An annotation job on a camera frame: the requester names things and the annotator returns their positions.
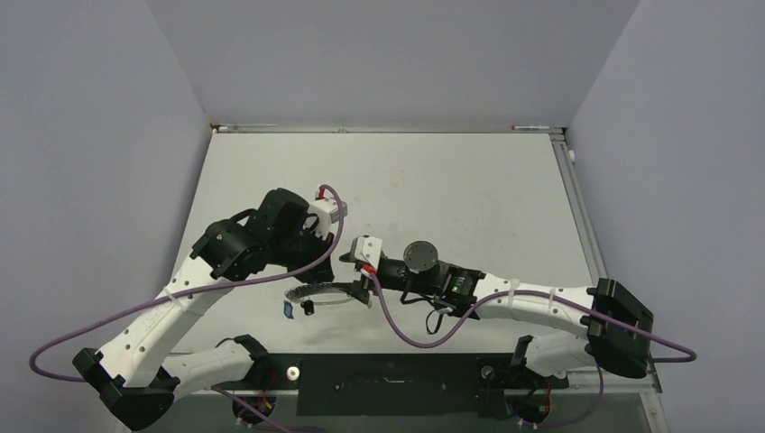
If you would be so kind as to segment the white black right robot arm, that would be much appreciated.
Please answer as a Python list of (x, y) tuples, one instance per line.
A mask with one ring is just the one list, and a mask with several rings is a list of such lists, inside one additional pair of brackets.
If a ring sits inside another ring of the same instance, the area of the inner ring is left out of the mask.
[(586, 366), (631, 379), (647, 375), (650, 341), (635, 331), (650, 332), (653, 314), (616, 280), (574, 288), (525, 283), (444, 262), (427, 241), (409, 244), (400, 259), (390, 258), (381, 239), (369, 236), (356, 238), (340, 260), (361, 273), (364, 288), (420, 295), (440, 314), (551, 328), (549, 335), (518, 341), (519, 354), (509, 365), (522, 386)]

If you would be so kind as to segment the blue plastic key tag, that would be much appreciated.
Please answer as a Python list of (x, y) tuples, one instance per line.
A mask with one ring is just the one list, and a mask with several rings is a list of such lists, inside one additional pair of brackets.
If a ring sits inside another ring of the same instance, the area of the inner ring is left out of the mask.
[(283, 301), (283, 309), (282, 309), (283, 315), (287, 319), (294, 319), (293, 316), (293, 305), (291, 302), (284, 300)]

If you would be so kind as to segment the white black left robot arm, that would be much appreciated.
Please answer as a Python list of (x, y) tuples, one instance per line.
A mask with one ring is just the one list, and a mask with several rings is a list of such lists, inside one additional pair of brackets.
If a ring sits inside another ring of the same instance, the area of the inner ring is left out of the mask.
[(227, 382), (261, 386), (272, 366), (252, 336), (187, 355), (172, 350), (214, 304), (269, 265), (304, 283), (332, 281), (330, 254), (347, 213), (328, 186), (313, 201), (278, 188), (259, 207), (211, 224), (161, 293), (111, 341), (81, 350), (75, 368), (132, 431), (150, 427), (194, 392)]

